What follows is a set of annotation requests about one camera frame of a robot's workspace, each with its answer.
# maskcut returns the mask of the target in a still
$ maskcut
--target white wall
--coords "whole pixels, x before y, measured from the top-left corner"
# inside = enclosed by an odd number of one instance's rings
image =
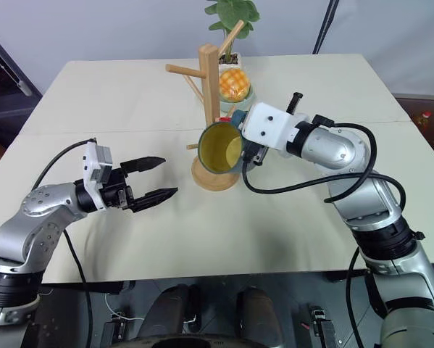
[[[0,0],[0,43],[44,92],[74,59],[196,56],[221,32],[203,0]],[[243,55],[309,54],[327,0],[256,0]],[[341,0],[321,52],[362,53],[395,93],[434,94],[434,0]]]

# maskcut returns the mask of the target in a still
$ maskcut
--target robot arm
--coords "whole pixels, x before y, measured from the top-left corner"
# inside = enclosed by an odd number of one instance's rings
[[[163,188],[134,199],[125,178],[165,162],[144,157],[112,169],[108,147],[86,144],[83,180],[31,191],[17,214],[0,227],[0,326],[25,323],[38,306],[38,287],[59,238],[70,224],[108,207],[138,212],[169,199],[177,188]]]
[[[290,115],[258,103],[241,119],[239,128],[248,141],[243,154],[247,162],[253,161],[254,154],[259,155],[260,147],[272,148],[283,156],[295,155],[313,162],[324,175],[337,175],[361,173],[370,159],[370,151],[358,135],[321,127],[334,124],[324,117],[308,123],[306,115]],[[342,194],[356,180],[328,182],[330,195]],[[434,325],[427,322],[434,323],[434,269],[420,242],[424,235],[410,229],[388,184],[368,178],[352,194],[333,204],[351,229],[368,268],[365,281],[370,302],[385,318],[383,347],[399,347],[395,345],[399,340],[415,344],[415,336],[426,344],[433,341]]]

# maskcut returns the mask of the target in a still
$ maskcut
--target table surface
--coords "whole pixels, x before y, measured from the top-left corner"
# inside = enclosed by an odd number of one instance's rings
[[[162,72],[166,62],[197,64],[194,59],[69,63],[0,161],[0,225],[60,149],[97,136],[111,148],[114,166],[142,156],[167,159],[128,177],[135,196],[162,187],[179,191],[137,214],[96,212],[69,226],[88,281],[346,269],[356,244],[333,205],[322,202],[326,186],[265,196],[242,181],[223,192],[193,182],[196,150],[185,145],[196,142],[204,128],[203,107],[182,77]],[[434,262],[434,154],[364,59],[245,57],[243,63],[259,100],[284,108],[292,92],[300,91],[299,111],[367,124],[377,138],[375,168],[404,185],[404,216],[414,230],[425,232],[424,246]],[[43,183],[81,178],[82,156],[82,148],[73,150]],[[274,151],[249,173],[261,188],[318,176],[313,164]],[[79,281],[65,240],[59,244],[43,281]]]

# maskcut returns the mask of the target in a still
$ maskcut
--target bread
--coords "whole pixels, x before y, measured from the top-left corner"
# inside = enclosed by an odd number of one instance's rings
[[[250,88],[251,81],[241,69],[228,69],[220,75],[220,96],[227,102],[242,101]]]

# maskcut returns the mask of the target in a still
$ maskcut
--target potted plant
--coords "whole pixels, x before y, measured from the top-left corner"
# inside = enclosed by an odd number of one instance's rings
[[[256,22],[260,19],[255,4],[250,0],[210,0],[216,1],[216,4],[205,8],[205,13],[208,15],[218,14],[220,19],[209,26],[209,30],[223,30],[223,35],[226,38],[228,33],[234,28],[239,20],[243,20],[246,25],[243,26],[236,38],[246,38],[249,31],[254,30],[251,22]],[[233,42],[228,46],[225,54],[220,57],[219,71],[231,67],[242,68],[241,55],[233,53]]]

